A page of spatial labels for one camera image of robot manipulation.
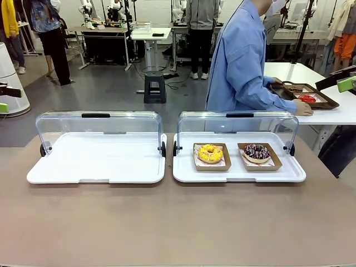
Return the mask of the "person's right hand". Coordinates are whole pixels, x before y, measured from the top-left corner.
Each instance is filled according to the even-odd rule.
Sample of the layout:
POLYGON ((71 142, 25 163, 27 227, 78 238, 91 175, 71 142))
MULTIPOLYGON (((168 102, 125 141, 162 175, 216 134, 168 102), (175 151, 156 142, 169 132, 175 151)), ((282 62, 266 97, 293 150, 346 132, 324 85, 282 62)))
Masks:
POLYGON ((296 115, 297 116, 312 116, 313 115, 313 110, 312 108, 305 102, 296 99, 293 100, 293 102, 296 104, 296 115))

